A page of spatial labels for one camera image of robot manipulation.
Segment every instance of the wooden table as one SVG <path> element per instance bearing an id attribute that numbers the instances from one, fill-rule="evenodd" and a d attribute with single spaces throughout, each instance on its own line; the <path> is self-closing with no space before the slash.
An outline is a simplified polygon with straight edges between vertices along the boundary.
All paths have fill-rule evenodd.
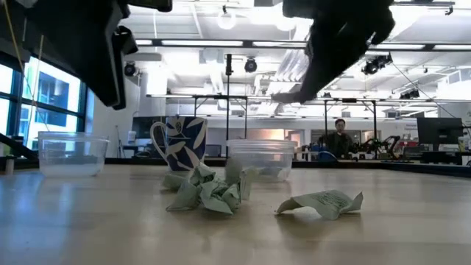
<path id="1" fill-rule="evenodd" d="M 106 166 L 99 177 L 0 177 L 0 264 L 470 264 L 471 182 L 379 170 L 293 170 L 255 184 L 235 216 L 167 213 L 164 167 Z M 364 192 L 337 221 L 291 195 Z"/>

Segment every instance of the blue and white mug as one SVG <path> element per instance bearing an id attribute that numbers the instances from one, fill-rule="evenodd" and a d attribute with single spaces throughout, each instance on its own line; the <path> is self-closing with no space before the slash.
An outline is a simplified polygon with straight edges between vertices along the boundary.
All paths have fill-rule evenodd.
<path id="1" fill-rule="evenodd" d="M 154 129 L 162 127 L 165 133 L 165 153 L 158 146 Z M 190 171 L 204 159 L 208 120 L 197 117 L 167 117 L 166 123 L 156 122 L 150 127 L 155 148 L 172 171 Z"/>

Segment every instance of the plastic bowl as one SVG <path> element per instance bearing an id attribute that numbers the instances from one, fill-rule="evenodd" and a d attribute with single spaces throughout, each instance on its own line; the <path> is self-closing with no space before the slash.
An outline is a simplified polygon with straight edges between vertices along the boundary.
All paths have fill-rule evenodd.
<path id="1" fill-rule="evenodd" d="M 254 181 L 280 182 L 289 177 L 295 141 L 229 140 L 229 157 L 241 169 L 255 167 L 259 174 Z"/>
<path id="2" fill-rule="evenodd" d="M 106 137 L 83 132 L 39 132 L 39 169 L 47 177 L 90 177 L 103 170 Z"/>

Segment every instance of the dark shirt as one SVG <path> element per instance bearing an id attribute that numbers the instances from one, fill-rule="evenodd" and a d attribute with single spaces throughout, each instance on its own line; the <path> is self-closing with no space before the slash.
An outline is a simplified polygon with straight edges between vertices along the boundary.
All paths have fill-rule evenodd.
<path id="1" fill-rule="evenodd" d="M 340 158 L 342 155 L 347 158 L 348 150 L 352 146 L 353 141 L 347 134 L 342 133 L 339 135 L 337 132 L 333 132 L 327 135 L 324 143 L 327 146 L 327 150 L 337 158 Z"/>

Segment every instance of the pole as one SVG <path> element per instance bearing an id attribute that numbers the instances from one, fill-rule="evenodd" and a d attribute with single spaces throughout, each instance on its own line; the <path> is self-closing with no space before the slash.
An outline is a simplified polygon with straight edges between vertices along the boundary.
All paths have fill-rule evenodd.
<path id="1" fill-rule="evenodd" d="M 324 101 L 325 137 L 327 137 L 327 100 Z"/>
<path id="2" fill-rule="evenodd" d="M 377 124 L 376 124 L 376 101 L 373 100 L 373 130 L 375 134 L 375 140 L 378 139 L 378 131 L 377 131 Z M 375 159 L 378 159 L 378 149 L 375 148 Z"/>
<path id="3" fill-rule="evenodd" d="M 227 146 L 227 141 L 229 141 L 229 86 L 230 86 L 229 83 L 230 83 L 230 75 L 227 76 L 226 159 L 229 158 L 229 147 Z"/>
<path id="4" fill-rule="evenodd" d="M 194 116 L 195 116 L 195 117 L 196 117 L 196 111 L 198 110 L 197 102 L 198 102 L 198 98 L 195 97 L 195 98 L 194 98 Z"/>
<path id="5" fill-rule="evenodd" d="M 227 110 L 226 110 L 226 160 L 229 158 L 229 147 L 227 141 L 229 141 L 229 87 L 230 87 L 230 75 L 233 73 L 232 69 L 233 55 L 226 55 L 226 76 L 227 76 Z"/>
<path id="6" fill-rule="evenodd" d="M 249 99 L 245 99 L 245 138 L 247 139 L 247 112 L 249 111 Z"/>

